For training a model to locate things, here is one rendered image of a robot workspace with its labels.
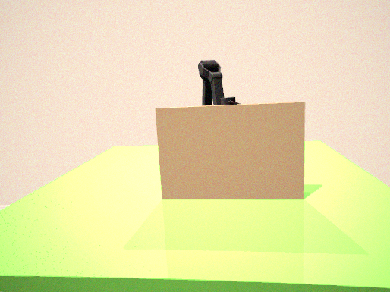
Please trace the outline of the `tan rectangular board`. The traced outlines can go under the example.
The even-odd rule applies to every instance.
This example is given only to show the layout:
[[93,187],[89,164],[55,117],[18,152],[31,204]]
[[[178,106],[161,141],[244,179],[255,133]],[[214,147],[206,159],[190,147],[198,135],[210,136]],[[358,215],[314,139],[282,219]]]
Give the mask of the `tan rectangular board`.
[[304,199],[305,102],[155,110],[162,199]]

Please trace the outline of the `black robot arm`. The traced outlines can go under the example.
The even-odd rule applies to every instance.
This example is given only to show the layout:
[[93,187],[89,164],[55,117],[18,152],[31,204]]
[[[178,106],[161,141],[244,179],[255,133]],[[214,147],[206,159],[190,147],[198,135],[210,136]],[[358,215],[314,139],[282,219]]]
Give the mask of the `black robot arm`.
[[235,97],[224,97],[221,66],[216,60],[203,60],[198,64],[199,75],[203,80],[202,106],[227,105],[235,102]]

